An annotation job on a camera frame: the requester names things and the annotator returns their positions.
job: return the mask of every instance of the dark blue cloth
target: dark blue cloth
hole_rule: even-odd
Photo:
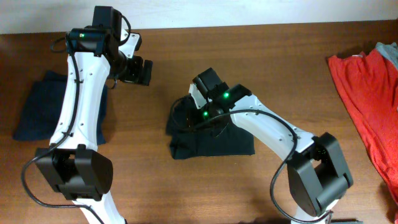
[[[50,139],[61,115],[67,76],[47,71],[41,82],[35,82],[22,109],[21,118],[13,138],[17,141]],[[108,88],[104,86],[99,105],[97,144],[105,144],[101,123],[106,115]]]
[[[184,98],[175,108],[173,117],[179,124],[186,123],[188,110],[195,110],[192,97]],[[182,133],[169,118],[166,134],[172,136],[170,151],[173,159],[196,156],[253,155],[254,137],[249,132],[229,123],[225,129]]]

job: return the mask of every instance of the gray cloth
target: gray cloth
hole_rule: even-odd
[[[398,48],[395,42],[391,45],[382,44],[379,42],[376,44],[376,49],[381,55],[383,55],[383,57],[392,62],[395,68],[398,70]]]

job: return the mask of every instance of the wire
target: wire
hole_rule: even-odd
[[[186,95],[186,96],[183,96],[183,97],[177,99],[176,101],[174,101],[174,103],[172,104],[172,107],[170,108],[170,118],[172,119],[172,121],[174,122],[174,124],[178,127],[178,129],[183,129],[183,127],[181,127],[181,125],[179,125],[179,123],[175,120],[175,118],[174,118],[174,116],[173,116],[174,108],[175,108],[175,105],[176,105],[178,102],[180,102],[180,101],[182,101],[182,100],[184,100],[184,99],[186,99],[186,98],[188,98],[188,97],[189,97],[189,95]]]
[[[65,39],[67,42],[69,42],[68,36],[62,38]],[[75,68],[75,73],[76,73],[76,94],[75,94],[75,102],[73,104],[73,113],[72,113],[72,118],[71,121],[69,123],[69,127],[67,129],[67,131],[63,134],[63,137],[61,138],[61,140],[59,140],[59,142],[57,142],[54,145],[51,145],[49,147],[49,150],[41,155],[38,155],[36,157],[34,157],[33,159],[31,159],[30,161],[28,161],[23,167],[22,167],[22,172],[21,172],[21,182],[22,182],[22,186],[24,187],[26,193],[28,194],[28,196],[36,203],[38,203],[41,206],[47,207],[47,208],[85,208],[88,211],[90,211],[94,217],[101,223],[104,224],[104,222],[102,221],[102,219],[97,215],[97,213],[92,209],[91,206],[89,205],[53,205],[53,204],[49,204],[49,203],[45,203],[41,200],[39,200],[29,189],[27,182],[26,182],[26,178],[25,178],[25,173],[27,168],[34,162],[38,161],[39,159],[51,154],[57,147],[59,147],[70,135],[71,135],[71,131],[73,128],[73,125],[75,124],[75,120],[76,120],[76,115],[77,115],[77,109],[78,109],[78,100],[79,100],[79,94],[80,94],[80,76],[79,76],[79,69],[77,67],[77,62],[76,62],[76,58],[75,58],[75,53],[73,51],[70,52],[70,56],[72,58],[73,61],[73,66]]]
[[[128,35],[127,35],[127,38],[125,38],[124,40],[120,41],[119,46],[122,46],[123,44],[125,44],[125,43],[129,40],[129,38],[130,38],[130,33],[131,33],[131,26],[130,26],[130,23],[129,23],[129,21],[127,20],[126,16],[122,15],[122,18],[124,19],[124,21],[126,21],[127,27],[129,28],[129,33],[128,33]]]
[[[118,85],[118,80],[116,78],[113,79],[113,86],[111,88],[108,87],[110,90],[114,90],[116,86]]]
[[[62,49],[62,50],[54,50],[55,44],[57,44],[57,43],[59,43],[59,42],[61,42],[61,41],[63,41],[63,40],[65,40],[64,37],[59,38],[59,39],[55,40],[54,42],[52,42],[52,44],[51,44],[51,46],[50,46],[51,52],[53,52],[53,53],[64,53],[64,52],[67,50],[66,47],[65,47],[64,49]]]
[[[226,127],[229,125],[229,122],[226,123],[226,125],[224,126],[224,128],[216,135],[216,136],[212,136],[214,139],[218,138],[218,136],[220,136],[224,130],[226,129]]]
[[[279,206],[279,204],[277,203],[277,201],[276,201],[276,199],[275,199],[275,196],[274,196],[274,187],[275,187],[276,180],[277,180],[278,176],[280,175],[280,173],[282,172],[283,168],[286,166],[287,161],[288,161],[289,159],[291,159],[291,157],[293,156],[293,154],[294,154],[294,152],[295,152],[295,150],[296,150],[296,148],[297,148],[297,141],[298,141],[298,137],[297,137],[296,132],[292,129],[292,127],[290,127],[290,126],[289,126],[283,119],[281,119],[280,117],[278,117],[278,116],[276,116],[276,115],[274,115],[274,114],[272,114],[272,113],[268,113],[268,112],[261,111],[261,110],[252,110],[252,109],[247,109],[247,110],[236,110],[236,111],[230,111],[230,112],[223,113],[223,114],[220,114],[220,115],[218,115],[218,116],[212,117],[212,118],[210,118],[210,119],[208,119],[208,120],[206,120],[206,121],[204,121],[204,122],[202,122],[202,123],[199,123],[199,124],[197,124],[197,125],[194,125],[194,127],[192,127],[192,128],[181,128],[181,130],[182,130],[182,131],[197,131],[199,128],[201,128],[201,127],[203,127],[203,126],[206,126],[207,124],[210,124],[211,122],[213,122],[213,121],[215,121],[215,120],[217,120],[217,119],[220,119],[220,118],[222,118],[222,117],[229,116],[229,115],[232,115],[232,114],[237,114],[237,113],[255,113],[256,115],[257,115],[257,114],[263,114],[263,115],[269,116],[269,117],[274,118],[275,120],[277,120],[280,124],[282,124],[283,126],[285,126],[285,127],[290,131],[290,133],[292,133],[292,137],[293,137],[293,147],[292,147],[292,150],[290,150],[290,152],[289,152],[289,154],[287,155],[287,157],[282,161],[282,163],[280,164],[280,166],[279,166],[278,169],[276,170],[274,176],[272,177],[271,184],[270,184],[270,186],[269,186],[269,193],[270,193],[270,196],[271,196],[271,201],[272,201],[272,203],[275,205],[276,209],[278,209],[278,211],[279,211],[281,214],[283,214],[283,216],[285,216],[285,217],[288,218],[289,220],[294,221],[294,222],[297,222],[297,223],[304,223],[304,224],[306,224],[306,223],[318,223],[318,222],[322,221],[323,219],[325,219],[325,218],[327,218],[327,217],[330,217],[330,216],[332,215],[333,212],[332,212],[331,210],[328,210],[325,214],[323,214],[320,218],[317,218],[316,220],[309,220],[309,221],[306,221],[306,220],[299,220],[299,219],[297,219],[297,218],[292,217],[292,216],[289,215],[288,213],[286,213],[286,212]]]

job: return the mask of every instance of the black joint housing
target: black joint housing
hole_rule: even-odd
[[[206,71],[196,76],[192,81],[204,98],[212,100],[229,88],[225,82],[221,81],[217,73],[212,68],[208,68]]]
[[[227,89],[222,94],[218,95],[210,105],[217,106],[221,108],[224,112],[228,112],[229,109],[235,107],[235,103],[245,96],[251,96],[251,91],[241,84],[237,84],[234,87]]]
[[[118,79],[124,83],[133,83],[148,86],[153,62],[150,60],[143,60],[140,56],[133,56],[127,61],[125,71],[118,75]]]
[[[36,156],[47,151],[37,149]],[[112,185],[112,162],[98,152],[86,149],[85,145],[79,145],[77,149],[54,149],[35,164],[51,188],[67,200],[92,198],[100,201]]]
[[[109,29],[110,34],[120,41],[122,14],[111,6],[95,6],[92,27]]]
[[[290,193],[309,215],[320,216],[334,200],[344,196],[353,185],[343,151],[329,133],[313,138],[315,144],[295,152],[287,161]],[[315,168],[311,160],[321,160]]]

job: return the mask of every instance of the black bracket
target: black bracket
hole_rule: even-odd
[[[354,182],[338,141],[329,133],[314,137],[314,144],[287,161],[290,193],[309,215],[320,216]],[[312,159],[321,160],[315,168]]]
[[[126,70],[118,75],[118,79],[124,83],[148,86],[152,73],[152,65],[152,61],[145,60],[144,62],[142,57],[133,55],[131,59],[127,60]]]
[[[37,149],[36,156],[48,149]],[[100,201],[109,192],[113,179],[112,162],[92,149],[54,149],[38,161],[39,168],[54,192],[67,200],[92,198]]]

